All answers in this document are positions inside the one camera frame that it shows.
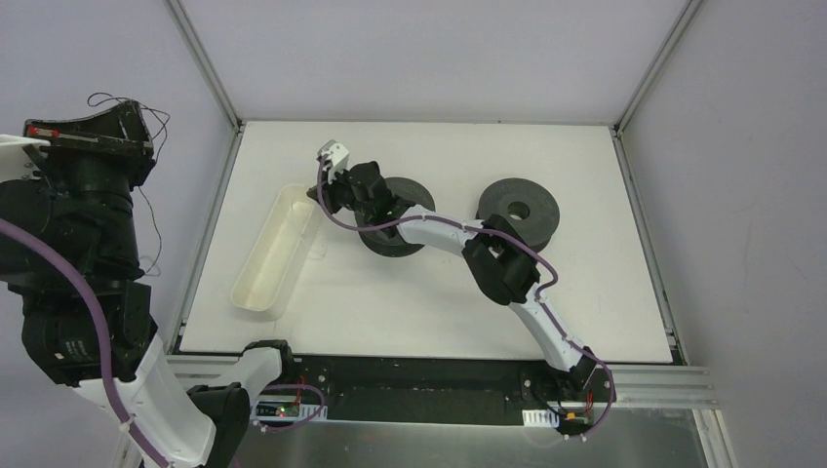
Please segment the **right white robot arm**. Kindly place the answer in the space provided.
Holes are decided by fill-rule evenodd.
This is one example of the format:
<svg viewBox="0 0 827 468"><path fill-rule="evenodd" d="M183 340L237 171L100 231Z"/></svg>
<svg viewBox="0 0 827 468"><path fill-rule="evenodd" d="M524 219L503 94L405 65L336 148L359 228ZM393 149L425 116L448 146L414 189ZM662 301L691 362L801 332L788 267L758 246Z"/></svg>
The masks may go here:
<svg viewBox="0 0 827 468"><path fill-rule="evenodd" d="M478 289L510 308L537 342L562 397L575 400L592 387L602 366L594 352L567 327L546 291L558 280L551 264L531 249L498 214L462 221L405 199L390 190L377 163L353 168L332 156L318 159L317 183L308 191L328 218L346 209L358 233L376 254L400 257L429 247L464 260Z"/></svg>

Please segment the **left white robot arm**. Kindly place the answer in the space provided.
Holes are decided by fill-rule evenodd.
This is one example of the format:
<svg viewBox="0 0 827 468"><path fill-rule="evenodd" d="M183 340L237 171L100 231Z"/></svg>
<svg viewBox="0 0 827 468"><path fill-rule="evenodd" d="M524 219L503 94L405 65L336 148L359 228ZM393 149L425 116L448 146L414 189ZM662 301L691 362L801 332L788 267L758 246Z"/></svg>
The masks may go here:
<svg viewBox="0 0 827 468"><path fill-rule="evenodd" d="M148 466L225 467L267 387L297 368L283 340L247 345L219 377L181 385L143 282L132 194L156 159L146 107L25 122L1 138L1 280L22 300L21 341L54 383L112 414Z"/></svg>

